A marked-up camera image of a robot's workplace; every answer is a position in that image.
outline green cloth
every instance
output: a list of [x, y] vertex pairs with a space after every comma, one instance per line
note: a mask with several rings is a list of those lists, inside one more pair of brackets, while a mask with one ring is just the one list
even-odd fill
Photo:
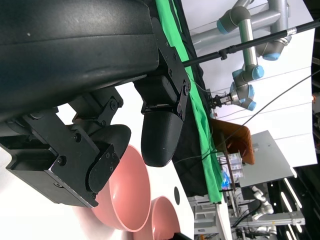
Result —
[[[176, 48], [181, 60], [184, 62], [189, 60], [189, 57], [178, 29], [181, 29], [181, 26], [176, 25], [173, 13], [171, 12], [169, 1], [171, 0], [156, 0], [156, 6], [163, 31], [170, 43], [170, 46], [174, 46]], [[190, 98], [195, 122], [199, 131], [201, 154], [203, 157], [205, 157], [214, 149], [214, 143], [210, 131], [211, 128], [209, 127], [208, 118], [194, 81], [192, 68], [186, 67], [185, 70], [189, 75], [191, 82]], [[220, 192], [222, 175], [216, 154], [209, 154], [202, 160], [202, 164], [209, 200], [212, 203], [220, 202], [222, 198], [222, 193]]]

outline white backdrop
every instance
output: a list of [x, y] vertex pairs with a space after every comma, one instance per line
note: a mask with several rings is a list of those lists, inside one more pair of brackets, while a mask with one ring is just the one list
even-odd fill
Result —
[[[235, 2], [236, 0], [182, 0], [191, 34], [215, 28], [216, 21]], [[251, 14], [266, 8], [266, 3], [267, 0], [255, 0], [249, 6]], [[290, 6], [289, 28], [313, 20], [303, 0], [288, 0], [288, 4]], [[269, 33], [268, 29], [257, 30], [254, 32], [254, 37], [259, 38]], [[202, 56], [240, 42], [239, 36], [233, 37], [198, 49], [197, 54]], [[264, 77], [252, 83], [255, 90], [254, 100], [257, 102], [256, 109], [248, 111], [238, 106], [224, 106], [216, 109], [217, 117], [224, 121], [243, 124], [270, 100], [309, 76], [313, 42], [314, 30], [309, 30], [292, 36], [290, 44], [284, 48], [278, 61], [259, 58], [258, 62], [264, 68]], [[232, 72], [240, 69], [243, 63], [242, 52], [230, 54], [224, 61], [215, 59], [202, 63], [206, 88], [215, 92], [228, 93], [233, 81]], [[311, 79], [308, 79], [277, 99], [246, 126], [251, 134], [269, 130], [292, 167], [316, 164], [311, 102]]]

